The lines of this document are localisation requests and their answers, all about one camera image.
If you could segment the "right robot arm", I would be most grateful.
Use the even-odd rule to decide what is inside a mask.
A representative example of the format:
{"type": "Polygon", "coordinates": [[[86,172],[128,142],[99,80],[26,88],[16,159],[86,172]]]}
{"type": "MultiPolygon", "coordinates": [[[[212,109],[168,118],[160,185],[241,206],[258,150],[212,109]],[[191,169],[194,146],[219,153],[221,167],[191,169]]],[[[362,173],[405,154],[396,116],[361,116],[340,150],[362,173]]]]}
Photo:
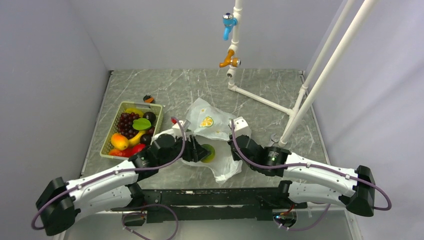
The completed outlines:
{"type": "Polygon", "coordinates": [[[369,167],[356,169],[329,166],[277,146],[262,147],[246,135],[228,145],[234,161],[246,162],[250,169],[268,177],[286,177],[278,185],[276,203],[287,208],[306,202],[328,203],[349,212],[372,217],[375,207],[375,180],[369,167]]]}

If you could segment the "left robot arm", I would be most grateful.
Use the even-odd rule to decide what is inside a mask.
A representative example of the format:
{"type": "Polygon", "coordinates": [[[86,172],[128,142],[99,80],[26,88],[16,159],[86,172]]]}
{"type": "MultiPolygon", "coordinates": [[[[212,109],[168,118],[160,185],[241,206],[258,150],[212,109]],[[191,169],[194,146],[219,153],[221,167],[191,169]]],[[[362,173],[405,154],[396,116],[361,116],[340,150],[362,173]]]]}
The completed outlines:
{"type": "Polygon", "coordinates": [[[78,220],[103,210],[137,210],[144,203],[142,190],[137,186],[139,181],[179,159],[196,163],[211,153],[193,135],[174,137],[162,134],[141,151],[107,170],[69,181],[57,177],[47,184],[36,201],[38,211],[31,227],[54,236],[78,220]]]}

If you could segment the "dark green fake orange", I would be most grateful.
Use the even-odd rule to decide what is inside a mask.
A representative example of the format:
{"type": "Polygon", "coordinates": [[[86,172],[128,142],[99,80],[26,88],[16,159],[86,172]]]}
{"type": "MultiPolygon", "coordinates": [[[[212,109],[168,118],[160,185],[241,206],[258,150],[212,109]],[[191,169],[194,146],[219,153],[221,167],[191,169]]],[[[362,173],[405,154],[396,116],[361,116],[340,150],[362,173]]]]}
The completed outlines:
{"type": "Polygon", "coordinates": [[[204,149],[208,150],[208,151],[209,151],[209,153],[210,153],[208,156],[204,157],[204,158],[201,160],[201,162],[202,162],[202,163],[205,163],[205,164],[207,164],[207,163],[211,163],[211,162],[214,160],[215,155],[216,155],[215,148],[214,148],[212,145],[210,145],[210,144],[202,144],[201,146],[202,146],[204,149]]]}

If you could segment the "white plastic bag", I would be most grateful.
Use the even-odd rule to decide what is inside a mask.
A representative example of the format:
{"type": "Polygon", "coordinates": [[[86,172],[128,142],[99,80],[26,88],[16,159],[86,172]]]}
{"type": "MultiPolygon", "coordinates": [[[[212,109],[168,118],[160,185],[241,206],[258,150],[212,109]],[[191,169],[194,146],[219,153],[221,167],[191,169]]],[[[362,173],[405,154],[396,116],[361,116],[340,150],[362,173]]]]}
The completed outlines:
{"type": "Polygon", "coordinates": [[[242,171],[242,161],[234,161],[231,148],[229,122],[235,117],[231,113],[224,112],[207,101],[198,98],[188,108],[185,120],[190,121],[186,136],[194,135],[203,144],[209,144],[215,149],[214,160],[210,163],[188,162],[180,159],[185,165],[191,167],[206,167],[211,170],[215,182],[224,184],[234,175],[242,171]]]}

